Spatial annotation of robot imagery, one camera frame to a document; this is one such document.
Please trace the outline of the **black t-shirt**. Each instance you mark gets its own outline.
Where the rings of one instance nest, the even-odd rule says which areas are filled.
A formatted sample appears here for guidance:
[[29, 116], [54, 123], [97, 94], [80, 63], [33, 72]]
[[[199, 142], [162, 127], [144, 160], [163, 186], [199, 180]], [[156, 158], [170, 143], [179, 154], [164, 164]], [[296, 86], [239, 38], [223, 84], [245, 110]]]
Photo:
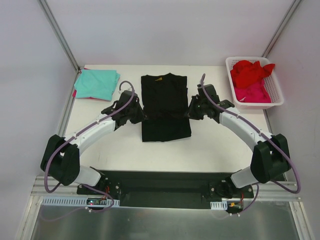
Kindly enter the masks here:
[[188, 110], [188, 78], [167, 73], [143, 75], [141, 98], [146, 119], [141, 124], [143, 142], [169, 142], [192, 135]]

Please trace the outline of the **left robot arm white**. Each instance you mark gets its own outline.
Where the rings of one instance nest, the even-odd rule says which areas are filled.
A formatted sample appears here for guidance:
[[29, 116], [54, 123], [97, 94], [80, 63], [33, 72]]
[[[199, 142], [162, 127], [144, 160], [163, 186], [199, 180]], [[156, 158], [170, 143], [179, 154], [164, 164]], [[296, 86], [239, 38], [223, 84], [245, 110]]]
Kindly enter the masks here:
[[88, 185], [90, 191], [99, 195], [105, 191], [106, 183], [98, 170], [81, 165], [81, 155], [100, 138], [111, 134], [128, 121], [137, 124], [145, 119], [138, 95], [125, 90], [110, 107], [84, 128], [66, 136], [49, 138], [40, 169], [59, 184]]

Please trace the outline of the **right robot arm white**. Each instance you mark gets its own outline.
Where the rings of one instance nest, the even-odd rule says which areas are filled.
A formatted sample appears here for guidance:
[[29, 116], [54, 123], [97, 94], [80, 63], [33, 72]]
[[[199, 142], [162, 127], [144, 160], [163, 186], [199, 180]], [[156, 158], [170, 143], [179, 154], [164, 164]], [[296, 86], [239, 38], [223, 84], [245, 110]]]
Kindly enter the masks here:
[[187, 117], [203, 120], [205, 116], [228, 128], [252, 151], [250, 165], [229, 176], [225, 192], [237, 197], [243, 187], [255, 183], [267, 183], [291, 169], [287, 160], [289, 148], [286, 138], [281, 135], [264, 133], [254, 124], [241, 119], [240, 112], [228, 100], [220, 101], [213, 85], [197, 85], [198, 94], [191, 97]]

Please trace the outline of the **folded teal t-shirt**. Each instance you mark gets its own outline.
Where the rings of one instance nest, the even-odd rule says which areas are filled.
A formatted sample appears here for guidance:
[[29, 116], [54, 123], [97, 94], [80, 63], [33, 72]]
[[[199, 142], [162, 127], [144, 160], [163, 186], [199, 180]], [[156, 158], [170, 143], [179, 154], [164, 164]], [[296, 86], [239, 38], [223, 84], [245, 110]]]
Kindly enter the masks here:
[[111, 101], [120, 76], [116, 70], [84, 68], [74, 84], [72, 96], [76, 99]]

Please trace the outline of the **red t-shirt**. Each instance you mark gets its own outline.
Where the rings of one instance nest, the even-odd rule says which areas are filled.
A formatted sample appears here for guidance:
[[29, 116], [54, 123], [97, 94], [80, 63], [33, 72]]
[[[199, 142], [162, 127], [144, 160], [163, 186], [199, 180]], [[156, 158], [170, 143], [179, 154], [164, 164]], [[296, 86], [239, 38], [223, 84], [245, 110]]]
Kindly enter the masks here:
[[233, 85], [236, 88], [245, 89], [255, 83], [260, 83], [272, 74], [275, 66], [274, 63], [261, 66], [259, 61], [252, 63], [248, 60], [241, 60], [230, 71]]

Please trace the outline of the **magenta t-shirt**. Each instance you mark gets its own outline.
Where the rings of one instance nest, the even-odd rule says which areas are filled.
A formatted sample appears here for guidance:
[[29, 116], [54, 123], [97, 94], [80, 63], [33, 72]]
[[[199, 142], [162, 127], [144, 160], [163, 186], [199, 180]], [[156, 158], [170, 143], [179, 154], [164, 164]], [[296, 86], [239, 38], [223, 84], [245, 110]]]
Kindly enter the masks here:
[[265, 89], [265, 81], [255, 82], [247, 88], [234, 88], [236, 99], [241, 103], [265, 103], [272, 102]]

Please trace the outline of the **folded pink t-shirt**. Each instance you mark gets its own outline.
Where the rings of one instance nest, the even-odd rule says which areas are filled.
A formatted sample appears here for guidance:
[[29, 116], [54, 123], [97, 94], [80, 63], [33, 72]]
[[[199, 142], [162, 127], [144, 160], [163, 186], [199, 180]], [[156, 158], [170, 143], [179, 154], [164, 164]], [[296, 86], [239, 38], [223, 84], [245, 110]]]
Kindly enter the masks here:
[[75, 97], [110, 101], [112, 96], [109, 94], [108, 78], [107, 72], [103, 70], [82, 70], [74, 84]]

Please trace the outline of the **white plastic basket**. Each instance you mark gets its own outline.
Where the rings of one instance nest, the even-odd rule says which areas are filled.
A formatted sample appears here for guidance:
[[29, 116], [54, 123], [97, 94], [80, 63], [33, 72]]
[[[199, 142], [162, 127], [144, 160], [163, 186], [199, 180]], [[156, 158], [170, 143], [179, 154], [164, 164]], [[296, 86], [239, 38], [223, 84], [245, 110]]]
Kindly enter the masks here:
[[233, 99], [233, 104], [238, 108], [238, 109], [248, 109], [248, 110], [263, 110], [263, 109], [268, 109], [273, 106], [280, 106], [284, 103], [284, 98], [282, 95], [281, 88], [278, 83], [277, 76], [274, 72], [272, 71], [271, 75], [268, 77], [265, 77], [264, 80], [264, 87], [266, 91], [268, 92], [270, 98], [271, 98], [271, 103], [246, 103], [246, 102], [239, 102], [236, 98], [235, 94], [235, 86], [232, 81], [231, 77], [231, 70], [233, 69], [233, 66], [242, 60], [247, 60], [251, 63], [254, 63], [256, 61], [260, 62], [260, 65], [263, 67], [267, 64], [271, 64], [270, 61], [267, 58], [264, 57], [256, 57], [256, 56], [236, 56], [236, 57], [228, 57], [225, 60], [226, 63], [226, 68], [228, 71], [228, 78], [231, 86], [231, 92], [232, 92], [232, 99]]

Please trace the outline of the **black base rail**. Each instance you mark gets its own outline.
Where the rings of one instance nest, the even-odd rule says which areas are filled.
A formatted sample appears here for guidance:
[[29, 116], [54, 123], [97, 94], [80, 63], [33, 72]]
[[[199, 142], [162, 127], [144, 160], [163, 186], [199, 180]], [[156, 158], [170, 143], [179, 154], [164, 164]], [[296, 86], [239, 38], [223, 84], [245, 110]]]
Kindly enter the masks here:
[[90, 207], [104, 204], [107, 200], [121, 207], [210, 209], [213, 203], [223, 199], [253, 199], [252, 180], [241, 188], [232, 184], [230, 173], [201, 172], [154, 172], [93, 170], [99, 180], [90, 186], [76, 179], [75, 170], [49, 171], [49, 176], [60, 185], [77, 185], [78, 195], [95, 196]]

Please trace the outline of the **right aluminium frame post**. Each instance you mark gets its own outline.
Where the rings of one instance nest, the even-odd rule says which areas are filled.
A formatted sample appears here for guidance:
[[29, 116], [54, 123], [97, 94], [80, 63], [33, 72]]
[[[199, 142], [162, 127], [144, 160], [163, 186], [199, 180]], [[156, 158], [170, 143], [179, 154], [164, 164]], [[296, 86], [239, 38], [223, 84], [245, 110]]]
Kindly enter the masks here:
[[261, 57], [268, 58], [304, 0], [293, 0], [266, 45]]

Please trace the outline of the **aluminium frame post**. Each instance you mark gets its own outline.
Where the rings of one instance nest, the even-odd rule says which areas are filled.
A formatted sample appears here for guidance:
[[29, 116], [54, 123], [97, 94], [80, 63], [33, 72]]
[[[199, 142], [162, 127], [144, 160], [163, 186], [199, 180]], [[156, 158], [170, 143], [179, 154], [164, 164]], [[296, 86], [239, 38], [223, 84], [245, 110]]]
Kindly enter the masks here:
[[261, 57], [268, 58], [304, 0], [293, 0], [266, 45]]
[[42, 9], [49, 25], [51, 26], [53, 33], [55, 34], [59, 44], [61, 45], [64, 53], [67, 56], [67, 59], [71, 63], [73, 69], [76, 73], [80, 72], [81, 67], [79, 66], [74, 54], [72, 53], [72, 50], [59, 26], [59, 23], [57, 22], [53, 11], [51, 10], [51, 7], [49, 6], [48, 2], [46, 0], [37, 0], [40, 8]]

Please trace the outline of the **left aluminium frame post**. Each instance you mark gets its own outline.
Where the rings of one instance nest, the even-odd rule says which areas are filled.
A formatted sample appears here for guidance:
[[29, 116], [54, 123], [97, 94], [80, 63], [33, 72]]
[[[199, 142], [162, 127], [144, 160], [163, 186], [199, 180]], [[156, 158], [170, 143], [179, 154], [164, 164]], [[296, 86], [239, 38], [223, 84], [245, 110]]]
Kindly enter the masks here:
[[51, 10], [51, 7], [49, 6], [48, 2], [46, 0], [37, 0], [40, 8], [42, 9], [49, 25], [51, 26], [53, 33], [55, 34], [59, 44], [61, 45], [64, 53], [67, 56], [67, 59], [71, 63], [73, 69], [76, 73], [80, 72], [81, 67], [79, 66], [74, 54], [72, 53], [72, 50], [59, 26], [59, 23], [57, 22], [53, 11]]

